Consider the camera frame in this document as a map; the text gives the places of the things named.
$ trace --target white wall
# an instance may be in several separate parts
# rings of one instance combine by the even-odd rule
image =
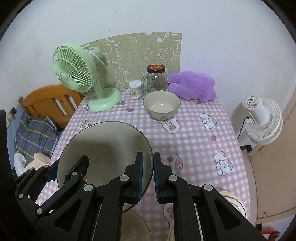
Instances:
[[[269,222],[269,223],[263,223],[262,224],[262,231],[270,231],[270,230],[279,231],[281,234],[276,239],[276,241],[278,241],[281,238],[281,236],[283,236],[283,234],[287,230],[287,228],[289,227],[289,225],[292,222],[294,216],[295,216],[295,214],[293,214],[293,215],[291,215],[289,217],[277,220],[277,221],[273,221],[273,222]]]
[[[235,131],[247,97],[275,99],[284,109],[296,86],[296,45],[261,0],[33,0],[0,41],[0,107],[58,83],[52,54],[64,42],[84,44],[134,32],[180,32],[181,71],[214,77]],[[241,145],[250,143],[240,138]]]

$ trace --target wooden bed frame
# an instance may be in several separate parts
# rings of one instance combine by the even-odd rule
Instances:
[[[73,98],[76,106],[79,106],[84,97],[81,93],[59,84],[34,90],[25,99],[19,98],[18,102],[28,114],[37,118],[48,116],[60,128],[65,128],[75,112],[69,96]],[[67,115],[62,112],[55,99],[59,101]]]

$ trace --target fan base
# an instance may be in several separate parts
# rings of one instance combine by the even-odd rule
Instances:
[[[101,98],[97,96],[89,99],[88,107],[92,111],[104,111],[117,105],[122,98],[122,93],[116,88],[105,88],[102,90]]]

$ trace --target white clip fan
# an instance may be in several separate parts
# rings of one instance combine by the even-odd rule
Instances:
[[[267,145],[273,142],[283,127],[283,117],[279,105],[272,99],[250,96],[246,107],[251,118],[246,120],[244,128],[252,142]]]
[[[85,50],[86,47],[88,45],[82,48],[70,43],[58,47],[53,55],[54,72],[60,82],[71,90],[84,93],[94,89],[95,96],[89,99],[88,107],[92,111],[104,111],[115,106],[122,93],[116,88],[102,89],[96,72],[97,60],[104,65],[102,53],[97,47]]]

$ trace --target pink checkered tablecloth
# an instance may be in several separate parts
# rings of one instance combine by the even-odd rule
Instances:
[[[84,110],[85,98],[64,130],[52,155],[52,163],[78,132],[102,121],[122,121],[139,129],[150,142],[153,152],[160,152],[164,164],[188,183],[213,185],[239,197],[250,217],[250,195],[242,153],[231,123],[219,100],[201,103],[181,100],[175,116],[157,121],[145,111],[142,100],[133,100],[123,92],[122,101],[104,112]],[[39,204],[58,190],[57,181],[46,184]],[[132,208],[148,224],[151,240],[165,241],[173,222],[172,204],[156,202],[154,179],[141,202]]]

